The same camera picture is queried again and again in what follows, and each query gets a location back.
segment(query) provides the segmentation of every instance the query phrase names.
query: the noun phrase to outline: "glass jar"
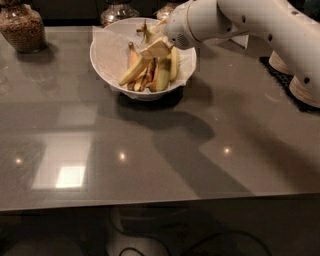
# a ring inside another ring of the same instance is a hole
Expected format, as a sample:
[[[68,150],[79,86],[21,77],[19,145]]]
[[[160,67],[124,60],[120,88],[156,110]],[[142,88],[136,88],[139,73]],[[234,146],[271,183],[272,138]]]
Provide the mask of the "glass jar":
[[[0,0],[0,32],[21,53],[37,52],[46,47],[41,16],[23,0]]]
[[[130,6],[130,2],[130,0],[107,0],[109,8],[101,14],[102,27],[118,20],[139,17],[140,13]]]
[[[180,4],[187,2],[186,0],[168,0],[165,6],[157,11],[157,19],[163,20],[169,17],[170,13]]]

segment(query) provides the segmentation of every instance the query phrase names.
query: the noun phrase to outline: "white robotic arm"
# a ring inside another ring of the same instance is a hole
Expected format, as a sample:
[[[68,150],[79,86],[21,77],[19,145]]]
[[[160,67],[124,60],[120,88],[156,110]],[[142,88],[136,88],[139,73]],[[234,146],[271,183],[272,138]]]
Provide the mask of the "white robotic arm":
[[[306,103],[320,106],[320,24],[286,0],[190,0],[171,13],[165,32],[180,49],[211,38],[258,36],[296,76]]]

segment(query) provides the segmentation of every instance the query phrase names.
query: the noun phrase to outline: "white bowl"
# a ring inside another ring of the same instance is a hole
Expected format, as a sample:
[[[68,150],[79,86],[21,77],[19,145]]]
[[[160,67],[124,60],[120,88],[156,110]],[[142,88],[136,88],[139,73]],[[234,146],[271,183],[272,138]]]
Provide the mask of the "white bowl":
[[[95,71],[110,85],[111,90],[122,92],[132,99],[152,101],[179,86],[186,85],[195,71],[197,55],[194,48],[179,50],[180,70],[177,79],[165,91],[150,92],[146,89],[143,92],[134,92],[129,91],[126,86],[119,86],[118,81],[128,68],[128,42],[141,45],[143,35],[138,34],[136,28],[141,27],[144,20],[145,18],[130,18],[117,21],[104,29],[95,28],[90,47],[90,59]],[[159,22],[148,18],[146,21],[148,26]]]

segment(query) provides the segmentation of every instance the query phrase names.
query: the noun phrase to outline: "table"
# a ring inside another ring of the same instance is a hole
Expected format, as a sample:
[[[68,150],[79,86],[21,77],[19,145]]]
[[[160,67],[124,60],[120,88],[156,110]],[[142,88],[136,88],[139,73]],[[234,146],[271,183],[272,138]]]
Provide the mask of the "table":
[[[320,192],[320,117],[259,63],[250,37],[207,42],[186,87],[156,102],[92,68],[92,27],[47,27],[48,48],[0,37],[0,210]]]

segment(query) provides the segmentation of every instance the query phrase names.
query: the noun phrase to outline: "black mat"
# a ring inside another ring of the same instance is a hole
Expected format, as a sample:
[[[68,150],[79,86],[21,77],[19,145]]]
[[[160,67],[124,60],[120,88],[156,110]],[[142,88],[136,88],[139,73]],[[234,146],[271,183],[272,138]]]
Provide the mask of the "black mat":
[[[269,57],[260,57],[260,62],[261,64],[268,70],[269,74],[276,79],[278,84],[282,87],[282,89],[285,91],[287,96],[292,100],[292,102],[297,106],[297,108],[301,112],[320,112],[320,108],[316,108],[313,106],[310,106],[301,100],[297,99],[290,91],[289,85],[291,80],[293,79],[292,75],[287,75],[284,73],[281,73],[274,69],[270,64],[269,64]]]

